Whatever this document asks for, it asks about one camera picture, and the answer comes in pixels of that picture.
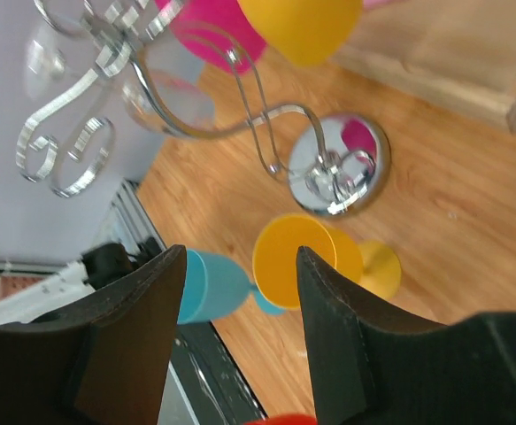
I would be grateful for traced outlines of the red plastic wine glass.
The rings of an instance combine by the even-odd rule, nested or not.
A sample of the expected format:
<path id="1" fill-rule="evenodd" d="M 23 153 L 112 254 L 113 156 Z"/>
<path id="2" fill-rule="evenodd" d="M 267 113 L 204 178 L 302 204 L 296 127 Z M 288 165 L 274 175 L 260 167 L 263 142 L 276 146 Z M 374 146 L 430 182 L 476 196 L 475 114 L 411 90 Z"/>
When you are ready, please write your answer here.
<path id="1" fill-rule="evenodd" d="M 260 420 L 248 421 L 243 425 L 317 425 L 314 416 L 304 413 L 285 413 Z"/>

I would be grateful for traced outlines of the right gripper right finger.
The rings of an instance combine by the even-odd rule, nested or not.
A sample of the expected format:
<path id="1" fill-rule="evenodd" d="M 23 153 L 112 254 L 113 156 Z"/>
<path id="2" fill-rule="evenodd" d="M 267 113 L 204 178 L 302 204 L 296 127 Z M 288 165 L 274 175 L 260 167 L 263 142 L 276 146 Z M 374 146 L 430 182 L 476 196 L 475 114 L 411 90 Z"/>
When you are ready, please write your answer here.
<path id="1" fill-rule="evenodd" d="M 321 424 L 516 424 L 516 312 L 444 325 L 409 313 L 297 252 Z"/>

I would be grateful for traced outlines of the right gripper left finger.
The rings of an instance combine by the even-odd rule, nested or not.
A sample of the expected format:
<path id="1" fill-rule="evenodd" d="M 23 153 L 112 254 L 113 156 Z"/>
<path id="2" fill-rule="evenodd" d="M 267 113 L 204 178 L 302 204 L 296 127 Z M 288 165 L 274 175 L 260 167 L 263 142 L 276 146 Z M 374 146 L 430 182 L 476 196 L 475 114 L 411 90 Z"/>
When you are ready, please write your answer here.
<path id="1" fill-rule="evenodd" d="M 173 245 L 39 320 L 0 325 L 0 424 L 156 423 L 186 268 Z"/>

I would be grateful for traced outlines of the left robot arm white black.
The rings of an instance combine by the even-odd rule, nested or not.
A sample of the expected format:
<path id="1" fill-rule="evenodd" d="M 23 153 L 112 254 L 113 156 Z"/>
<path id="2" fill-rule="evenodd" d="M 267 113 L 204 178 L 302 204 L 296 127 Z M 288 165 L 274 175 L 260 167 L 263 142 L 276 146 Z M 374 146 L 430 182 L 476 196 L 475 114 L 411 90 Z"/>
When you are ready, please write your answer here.
<path id="1" fill-rule="evenodd" d="M 69 305 L 134 272 L 161 252 L 153 237 L 132 252 L 121 243 L 105 243 L 49 276 L 0 274 L 0 325 L 29 323 Z"/>

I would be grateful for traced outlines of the yellow wine glass back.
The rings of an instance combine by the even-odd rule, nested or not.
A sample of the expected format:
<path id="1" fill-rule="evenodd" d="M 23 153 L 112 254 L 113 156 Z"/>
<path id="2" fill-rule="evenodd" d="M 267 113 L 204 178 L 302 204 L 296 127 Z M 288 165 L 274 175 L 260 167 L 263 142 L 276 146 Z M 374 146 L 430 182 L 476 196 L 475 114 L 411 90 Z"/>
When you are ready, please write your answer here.
<path id="1" fill-rule="evenodd" d="M 363 11 L 354 0 L 241 0 L 251 26 L 296 66 L 316 66 L 348 39 Z"/>

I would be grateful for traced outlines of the blue plastic wine glass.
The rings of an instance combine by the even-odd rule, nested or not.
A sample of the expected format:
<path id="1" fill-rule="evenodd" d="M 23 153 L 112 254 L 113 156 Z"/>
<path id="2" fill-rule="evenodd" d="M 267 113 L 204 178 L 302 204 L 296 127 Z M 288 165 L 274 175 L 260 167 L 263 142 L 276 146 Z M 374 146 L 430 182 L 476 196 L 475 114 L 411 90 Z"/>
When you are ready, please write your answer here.
<path id="1" fill-rule="evenodd" d="M 187 272 L 178 323 L 214 321 L 235 312 L 248 297 L 258 308 L 278 316 L 285 309 L 273 305 L 232 259 L 205 251 L 187 250 Z"/>

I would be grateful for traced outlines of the pink plastic wine glass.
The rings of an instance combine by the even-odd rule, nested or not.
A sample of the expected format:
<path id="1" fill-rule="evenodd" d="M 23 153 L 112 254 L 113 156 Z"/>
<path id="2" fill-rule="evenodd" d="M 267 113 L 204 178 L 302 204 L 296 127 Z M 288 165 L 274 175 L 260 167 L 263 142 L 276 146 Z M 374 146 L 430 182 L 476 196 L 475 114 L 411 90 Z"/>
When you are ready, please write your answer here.
<path id="1" fill-rule="evenodd" d="M 187 50 L 227 73 L 247 72 L 266 49 L 236 1 L 185 1 L 171 30 Z"/>

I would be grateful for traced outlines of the yellow wine glass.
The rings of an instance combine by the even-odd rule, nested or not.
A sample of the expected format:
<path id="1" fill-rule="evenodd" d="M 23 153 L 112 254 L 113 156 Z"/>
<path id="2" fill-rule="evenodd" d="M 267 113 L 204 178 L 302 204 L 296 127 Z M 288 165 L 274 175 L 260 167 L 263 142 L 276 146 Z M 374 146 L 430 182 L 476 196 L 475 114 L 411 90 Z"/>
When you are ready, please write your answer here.
<path id="1" fill-rule="evenodd" d="M 338 273 L 379 298 L 397 293 L 402 267 L 385 243 L 358 243 L 339 228 L 302 214 L 286 214 L 261 231 L 252 253 L 252 273 L 263 297 L 285 310 L 297 310 L 297 251 L 311 248 Z"/>
<path id="2" fill-rule="evenodd" d="M 354 0 L 241 0 L 251 26 L 296 66 L 316 66 L 348 39 L 363 11 Z"/>

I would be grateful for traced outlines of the clear wine glass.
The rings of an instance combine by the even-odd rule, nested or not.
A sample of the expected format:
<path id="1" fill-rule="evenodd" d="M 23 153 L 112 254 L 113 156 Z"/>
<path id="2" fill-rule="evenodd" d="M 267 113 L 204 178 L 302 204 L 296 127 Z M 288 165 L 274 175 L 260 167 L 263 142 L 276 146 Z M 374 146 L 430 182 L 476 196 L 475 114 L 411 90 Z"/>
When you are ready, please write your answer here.
<path id="1" fill-rule="evenodd" d="M 51 85 L 64 78 L 75 83 L 84 74 L 66 64 L 53 29 L 45 24 L 39 25 L 31 35 L 25 60 L 24 90 L 32 99 L 43 96 Z M 215 107 L 207 94 L 192 83 L 163 70 L 154 70 L 151 76 L 157 92 L 175 116 L 195 128 L 212 128 Z M 157 123 L 157 114 L 142 93 L 137 80 L 129 77 L 115 84 L 110 91 L 120 95 L 127 113 L 140 126 L 152 132 L 164 130 L 164 126 Z"/>

